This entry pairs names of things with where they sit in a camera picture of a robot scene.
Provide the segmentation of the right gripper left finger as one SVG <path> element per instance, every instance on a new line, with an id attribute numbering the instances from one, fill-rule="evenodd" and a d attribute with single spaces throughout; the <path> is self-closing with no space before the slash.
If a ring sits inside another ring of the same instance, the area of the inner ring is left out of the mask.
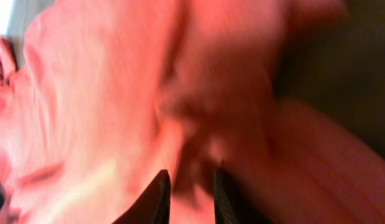
<path id="1" fill-rule="evenodd" d="M 169 224 L 171 183 L 160 170 L 133 205 L 113 224 Z"/>

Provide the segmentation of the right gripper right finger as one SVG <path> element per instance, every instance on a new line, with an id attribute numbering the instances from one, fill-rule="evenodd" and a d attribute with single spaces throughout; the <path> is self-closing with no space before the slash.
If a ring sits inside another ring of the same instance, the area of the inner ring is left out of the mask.
<path id="1" fill-rule="evenodd" d="M 213 188 L 216 224 L 273 224 L 254 207 L 224 169 L 215 171 Z"/>

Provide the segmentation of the red orange t-shirt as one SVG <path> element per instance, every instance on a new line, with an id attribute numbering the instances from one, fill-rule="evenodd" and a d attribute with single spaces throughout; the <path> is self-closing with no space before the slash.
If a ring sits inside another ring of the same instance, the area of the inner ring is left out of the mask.
<path id="1" fill-rule="evenodd" d="M 276 223 L 385 223 L 385 161 L 277 99 L 284 45 L 344 1 L 56 1 L 16 69 L 0 37 L 0 223 L 112 223 L 163 170 L 171 223 L 213 223 L 217 169 Z"/>

